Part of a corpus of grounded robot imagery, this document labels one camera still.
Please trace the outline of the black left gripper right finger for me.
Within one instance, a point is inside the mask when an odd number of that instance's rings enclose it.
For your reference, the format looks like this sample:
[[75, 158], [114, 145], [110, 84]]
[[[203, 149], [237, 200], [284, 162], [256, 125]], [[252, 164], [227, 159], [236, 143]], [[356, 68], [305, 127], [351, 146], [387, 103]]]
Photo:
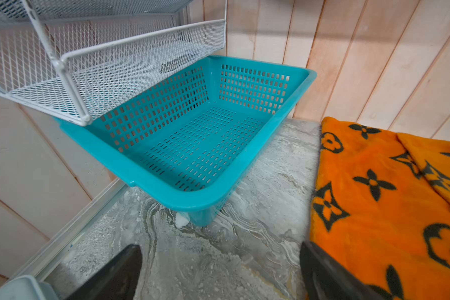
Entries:
[[382, 298], [312, 241], [302, 242], [299, 263], [307, 295], [311, 300]]

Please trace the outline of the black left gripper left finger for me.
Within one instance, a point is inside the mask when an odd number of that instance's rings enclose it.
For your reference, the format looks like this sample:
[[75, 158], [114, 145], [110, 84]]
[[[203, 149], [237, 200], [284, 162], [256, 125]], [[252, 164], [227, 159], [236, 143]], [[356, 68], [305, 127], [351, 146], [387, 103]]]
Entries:
[[69, 300], [132, 300], [140, 278], [143, 255], [130, 244], [67, 298]]

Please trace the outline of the orange patterned pillowcase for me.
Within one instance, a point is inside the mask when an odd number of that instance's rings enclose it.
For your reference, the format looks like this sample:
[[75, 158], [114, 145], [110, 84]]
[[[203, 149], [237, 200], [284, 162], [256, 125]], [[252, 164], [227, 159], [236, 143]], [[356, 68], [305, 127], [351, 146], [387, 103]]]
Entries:
[[450, 141], [324, 118], [310, 238], [388, 300], [450, 300]]

